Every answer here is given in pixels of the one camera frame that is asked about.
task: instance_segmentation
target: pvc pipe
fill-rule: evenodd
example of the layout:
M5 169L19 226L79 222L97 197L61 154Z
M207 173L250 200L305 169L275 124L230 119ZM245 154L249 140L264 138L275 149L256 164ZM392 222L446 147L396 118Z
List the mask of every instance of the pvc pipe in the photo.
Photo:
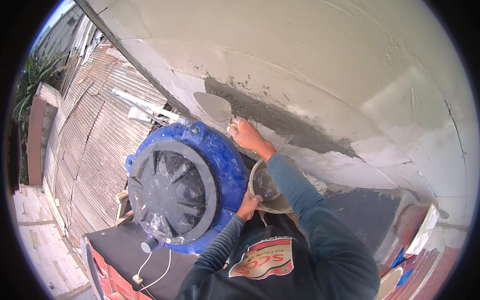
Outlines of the pvc pipe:
M173 112L168 111L166 109L163 109L158 105L152 104L150 102L147 102L145 100L137 98L133 95L122 92L121 90L117 89L116 87L114 87L112 89L112 93L114 95L117 95L117 96L123 98L123 100L125 100L131 106L137 108L142 113L144 113L145 115L152 118L153 120L155 120L158 123L160 123L160 120L157 117L153 116L152 114L148 113L144 108L146 108L148 110L151 110L151 111L153 111L157 114L164 115L165 117L168 117L168 118L173 119L175 121L178 121L178 122L182 123L183 125L186 125L190 130L192 130L193 133L198 132L198 129L195 128L192 121L189 120L187 117L183 117L183 116L174 114Z
M169 117L170 119L173 119L175 121L178 121L179 117L180 117L179 115L174 114L173 112L168 111L168 110L163 109L163 108L158 113L161 114L161 115L164 115L165 117Z
M161 113L160 111L164 110L162 109L160 106L158 105L155 105L155 104L152 104L150 102L147 102L145 100L142 100L140 98L137 98L135 96L132 96L130 94L127 94L125 92L122 92L121 90L117 89L116 87L114 87L112 89L112 93L117 95L117 96L120 96L122 98L125 98L127 100L130 100L131 102L135 102L136 104L140 105L140 106L143 106L145 108L147 108L148 110L151 110L157 114Z

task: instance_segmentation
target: black lid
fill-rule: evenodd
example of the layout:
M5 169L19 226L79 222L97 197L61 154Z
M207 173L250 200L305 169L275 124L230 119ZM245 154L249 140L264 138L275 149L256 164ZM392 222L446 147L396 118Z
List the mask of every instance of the black lid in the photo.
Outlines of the black lid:
M153 142L140 152L130 169L128 191L145 231L169 244L202 237L220 204L210 163L192 146L175 140Z

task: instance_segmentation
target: hand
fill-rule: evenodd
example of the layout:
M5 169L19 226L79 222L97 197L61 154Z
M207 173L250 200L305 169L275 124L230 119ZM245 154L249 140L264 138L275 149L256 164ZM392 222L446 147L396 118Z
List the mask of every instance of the hand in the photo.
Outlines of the hand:
M227 131L235 142L260 155L265 163L276 152L272 143L264 139L252 123L242 118L234 119L227 127Z
M263 198L260 195L252 196L249 189L243 196L243 201L241 202L240 208L237 211L237 216L241 217L243 221L248 221L253 217L255 210L259 210L258 203L262 202Z

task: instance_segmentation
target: dark shirt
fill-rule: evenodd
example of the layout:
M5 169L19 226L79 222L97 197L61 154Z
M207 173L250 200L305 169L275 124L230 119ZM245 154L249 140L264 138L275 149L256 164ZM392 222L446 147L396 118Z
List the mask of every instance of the dark shirt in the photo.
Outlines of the dark shirt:
M235 215L200 254L175 299L374 299L380 274L367 247L288 159L275 153L267 166L308 232L310 246L293 236L294 268L287 275L261 280L229 277L230 268L247 248L264 239L264 230L252 230L239 238L244 222ZM277 231L277 235L286 232ZM230 264L222 270L227 258Z

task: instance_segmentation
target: man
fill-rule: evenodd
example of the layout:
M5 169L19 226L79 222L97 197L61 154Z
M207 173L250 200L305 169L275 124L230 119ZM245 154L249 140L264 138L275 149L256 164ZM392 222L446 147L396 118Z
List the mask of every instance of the man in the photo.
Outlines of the man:
M233 123L228 132L267 164L310 246L287 215L266 213L265 227L256 211L262 198L247 191L237 214L193 264L176 299L375 299L380 275L367 247L251 123Z

